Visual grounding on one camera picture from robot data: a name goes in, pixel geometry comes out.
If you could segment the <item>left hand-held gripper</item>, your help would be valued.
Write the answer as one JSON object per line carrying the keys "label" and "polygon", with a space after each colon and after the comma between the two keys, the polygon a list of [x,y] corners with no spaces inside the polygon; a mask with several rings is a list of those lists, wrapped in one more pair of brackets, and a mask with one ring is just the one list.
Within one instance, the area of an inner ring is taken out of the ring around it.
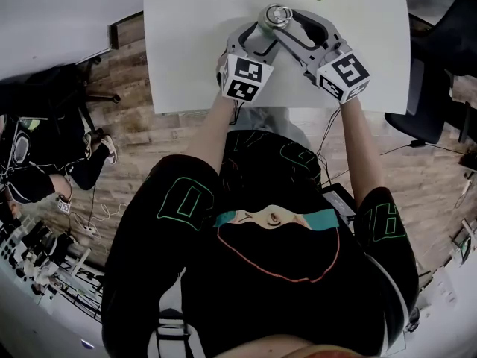
{"label": "left hand-held gripper", "polygon": [[257,25],[257,21],[248,22],[235,29],[218,59],[215,79],[225,98],[252,104],[274,70],[272,64],[280,44],[263,36],[248,40]]}

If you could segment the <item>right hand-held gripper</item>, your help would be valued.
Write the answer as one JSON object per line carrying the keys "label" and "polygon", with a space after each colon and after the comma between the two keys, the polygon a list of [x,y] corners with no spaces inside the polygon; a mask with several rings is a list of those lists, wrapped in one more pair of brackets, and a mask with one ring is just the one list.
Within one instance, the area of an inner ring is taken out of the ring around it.
{"label": "right hand-held gripper", "polygon": [[370,82],[370,73],[347,42],[341,40],[337,28],[313,12],[298,9],[292,12],[300,30],[274,29],[273,34],[306,65],[306,71],[315,78],[314,85],[338,103],[346,103],[363,92]]}

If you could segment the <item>person's right forearm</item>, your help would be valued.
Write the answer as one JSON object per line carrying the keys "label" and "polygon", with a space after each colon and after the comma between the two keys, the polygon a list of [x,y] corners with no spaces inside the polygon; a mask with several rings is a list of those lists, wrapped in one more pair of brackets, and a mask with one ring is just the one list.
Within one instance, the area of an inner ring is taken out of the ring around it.
{"label": "person's right forearm", "polygon": [[385,185],[383,169],[379,150],[357,98],[341,105],[341,118],[350,183],[359,208],[371,191]]}

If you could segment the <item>person's left forearm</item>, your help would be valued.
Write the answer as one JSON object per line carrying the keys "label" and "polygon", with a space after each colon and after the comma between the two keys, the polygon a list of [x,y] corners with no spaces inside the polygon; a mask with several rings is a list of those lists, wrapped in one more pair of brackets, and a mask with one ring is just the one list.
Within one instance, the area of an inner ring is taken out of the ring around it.
{"label": "person's left forearm", "polygon": [[202,125],[191,138],[184,154],[207,164],[219,175],[227,133],[234,112],[234,100],[223,97],[219,92]]}

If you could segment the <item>person's grey trousers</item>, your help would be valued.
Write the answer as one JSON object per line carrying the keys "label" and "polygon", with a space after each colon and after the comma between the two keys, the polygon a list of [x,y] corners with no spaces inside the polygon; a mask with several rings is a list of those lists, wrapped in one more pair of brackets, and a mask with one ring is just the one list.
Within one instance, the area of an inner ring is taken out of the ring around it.
{"label": "person's grey trousers", "polygon": [[287,107],[247,107],[241,109],[237,122],[230,125],[230,130],[268,131],[286,137],[305,148],[311,148],[304,132],[291,122]]}

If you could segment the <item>black office chair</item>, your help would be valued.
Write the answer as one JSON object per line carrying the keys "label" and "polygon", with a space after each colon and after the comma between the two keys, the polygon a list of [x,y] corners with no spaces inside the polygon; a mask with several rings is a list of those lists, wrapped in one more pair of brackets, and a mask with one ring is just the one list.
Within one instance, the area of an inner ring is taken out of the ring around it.
{"label": "black office chair", "polygon": [[99,56],[86,61],[85,67],[76,64],[55,66],[31,75],[24,82],[0,84],[0,115],[12,119],[38,119],[51,121],[60,132],[60,119],[70,107],[79,110],[89,129],[102,134],[89,114],[88,103],[121,101],[119,95],[90,95],[86,88],[92,67],[101,63]]}
{"label": "black office chair", "polygon": [[477,78],[477,0],[455,0],[427,30],[411,29],[411,72],[407,110],[386,121],[419,141],[436,144],[448,123],[459,141],[477,143],[477,108],[452,99],[454,78]]}

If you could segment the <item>black belt device box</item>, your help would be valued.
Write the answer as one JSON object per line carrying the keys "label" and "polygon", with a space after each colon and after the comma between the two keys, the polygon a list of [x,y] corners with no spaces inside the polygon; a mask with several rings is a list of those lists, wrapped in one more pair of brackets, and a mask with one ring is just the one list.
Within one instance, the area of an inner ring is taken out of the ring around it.
{"label": "black belt device box", "polygon": [[338,211],[340,217],[349,224],[354,220],[357,207],[354,198],[340,183],[333,183],[322,189],[322,196]]}

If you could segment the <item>person's black printed t-shirt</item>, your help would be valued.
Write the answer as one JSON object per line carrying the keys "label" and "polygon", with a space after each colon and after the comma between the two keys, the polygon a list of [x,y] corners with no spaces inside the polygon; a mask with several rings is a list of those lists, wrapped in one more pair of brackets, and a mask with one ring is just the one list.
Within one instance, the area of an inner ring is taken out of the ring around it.
{"label": "person's black printed t-shirt", "polygon": [[106,263],[102,336],[112,358],[147,358],[159,300],[176,282],[207,357],[291,335],[378,354],[418,296],[391,192],[372,190],[348,228],[320,190],[315,154],[266,131],[227,134],[219,171],[183,154],[151,170]]}

